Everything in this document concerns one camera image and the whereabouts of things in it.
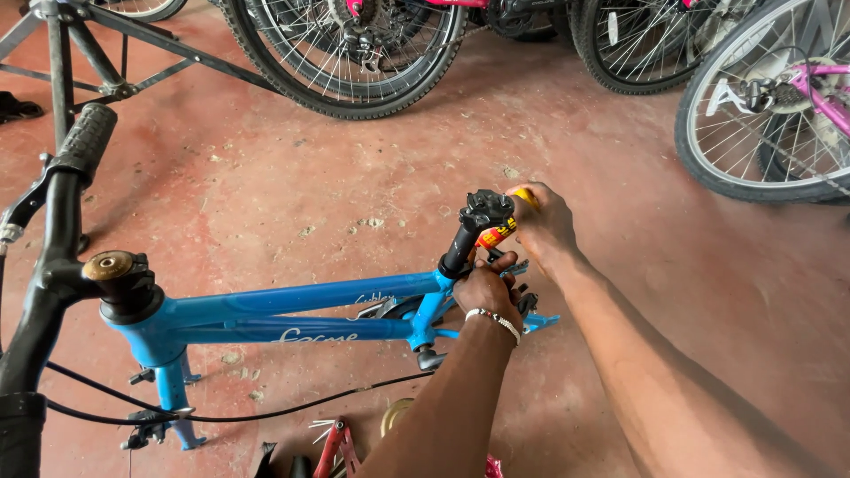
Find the black handlebar grip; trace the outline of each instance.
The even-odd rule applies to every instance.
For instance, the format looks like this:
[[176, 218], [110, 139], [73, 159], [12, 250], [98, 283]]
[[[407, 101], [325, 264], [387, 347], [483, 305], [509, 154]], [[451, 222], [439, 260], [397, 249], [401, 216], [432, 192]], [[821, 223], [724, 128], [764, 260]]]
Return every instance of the black handlebar grip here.
[[51, 165], [67, 166], [83, 173], [83, 186], [89, 187], [116, 123], [118, 115], [110, 107], [99, 103], [85, 105]]
[[0, 476], [38, 478], [47, 399], [38, 393], [0, 396]]

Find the blue bicycle frame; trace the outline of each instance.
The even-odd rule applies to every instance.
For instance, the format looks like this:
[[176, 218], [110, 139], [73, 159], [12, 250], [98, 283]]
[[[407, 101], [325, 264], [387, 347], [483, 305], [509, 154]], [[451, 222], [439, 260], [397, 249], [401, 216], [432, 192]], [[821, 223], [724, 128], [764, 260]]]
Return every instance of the blue bicycle frame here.
[[[508, 271], [518, 275], [526, 268], [527, 263], [522, 263]], [[124, 334], [139, 364], [155, 371], [161, 407], [178, 410], [189, 406], [185, 386], [201, 377], [190, 371], [186, 355], [189, 344], [406, 339], [411, 350], [416, 351], [423, 345], [433, 345], [437, 337], [457, 337], [456, 331], [432, 327], [454, 304], [454, 284], [454, 280], [435, 270], [189, 299], [165, 298], [154, 315], [139, 323], [106, 322]], [[418, 310], [407, 312], [400, 319], [283, 315], [419, 296], [423, 297]], [[558, 316], [529, 314], [524, 331], [532, 332], [557, 321]], [[195, 437], [190, 421], [171, 422], [171, 428], [183, 442], [184, 450], [206, 440]]]

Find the white beaded bracelet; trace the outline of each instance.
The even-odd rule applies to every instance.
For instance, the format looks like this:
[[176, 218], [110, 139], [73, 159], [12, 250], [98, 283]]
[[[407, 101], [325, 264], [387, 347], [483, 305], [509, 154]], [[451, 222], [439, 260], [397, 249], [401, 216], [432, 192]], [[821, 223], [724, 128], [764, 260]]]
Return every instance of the white beaded bracelet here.
[[507, 330], [509, 330], [513, 334], [513, 336], [517, 339], [517, 345], [516, 346], [519, 347], [519, 332], [517, 332], [517, 328], [514, 327], [513, 324], [511, 322], [509, 322], [507, 319], [505, 319], [504, 317], [502, 317], [498, 314], [494, 314], [493, 312], [490, 312], [487, 309], [472, 309], [472, 310], [470, 310], [469, 312], [467, 312], [466, 320], [469, 320], [469, 317], [471, 317], [471, 316], [487, 316], [487, 317], [493, 319], [494, 321], [498, 322], [500, 325], [505, 327]]

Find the red tool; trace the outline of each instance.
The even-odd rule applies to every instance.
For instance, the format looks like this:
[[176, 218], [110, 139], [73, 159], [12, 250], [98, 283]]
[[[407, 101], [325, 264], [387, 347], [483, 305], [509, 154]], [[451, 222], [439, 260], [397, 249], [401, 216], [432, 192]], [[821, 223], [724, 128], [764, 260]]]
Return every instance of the red tool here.
[[334, 422], [331, 432], [325, 440], [325, 449], [321, 452], [319, 466], [316, 467], [313, 478], [330, 478], [331, 471], [334, 468], [333, 457], [337, 456], [337, 452], [340, 450], [343, 452], [347, 476], [350, 478], [360, 469], [360, 461], [354, 452], [354, 441], [351, 439], [349, 422], [345, 417], [338, 417], [337, 421]]

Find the rim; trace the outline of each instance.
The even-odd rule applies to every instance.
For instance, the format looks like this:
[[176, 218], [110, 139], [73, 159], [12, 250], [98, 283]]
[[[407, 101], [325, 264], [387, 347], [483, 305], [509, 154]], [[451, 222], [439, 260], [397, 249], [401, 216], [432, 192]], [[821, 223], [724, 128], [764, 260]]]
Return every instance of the rim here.
[[141, 17], [157, 14], [177, 1], [179, 0], [119, 0], [117, 2], [107, 0], [99, 6], [102, 9], [107, 9], [127, 17]]
[[652, 85], [690, 73], [755, 0], [602, 0], [592, 28], [600, 65], [624, 83]]
[[[397, 98], [422, 81], [445, 49], [420, 54], [452, 39], [460, 10], [417, 1], [374, 2], [369, 26], [383, 40], [377, 53], [360, 45], [344, 50], [343, 21], [331, 8], [332, 0], [259, 0], [258, 14], [271, 25], [259, 30], [268, 40], [266, 49], [301, 84], [329, 100], [371, 105]], [[377, 63], [366, 64], [369, 59]]]
[[[831, 28], [825, 28], [823, 15], [818, 17], [818, 24], [807, 21], [813, 0], [792, 0], [739, 31], [705, 67], [705, 79], [688, 105], [688, 147], [700, 166], [717, 178], [736, 185], [778, 190], [822, 182], [813, 172], [829, 179], [850, 173], [850, 139], [815, 111], [808, 100], [780, 104], [788, 96], [778, 96], [776, 104], [761, 113], [735, 106], [743, 101], [737, 86], [741, 80], [775, 80], [793, 65], [817, 61], [815, 58], [850, 65], [847, 2], [817, 1], [830, 7], [826, 16]], [[807, 41], [810, 32], [814, 34]], [[807, 55], [804, 57], [796, 48], [802, 48]], [[835, 98], [847, 108], [850, 89], [844, 87], [850, 87], [850, 75], [817, 78], [819, 81], [811, 84], [824, 97]], [[799, 162], [792, 161], [788, 154]]]

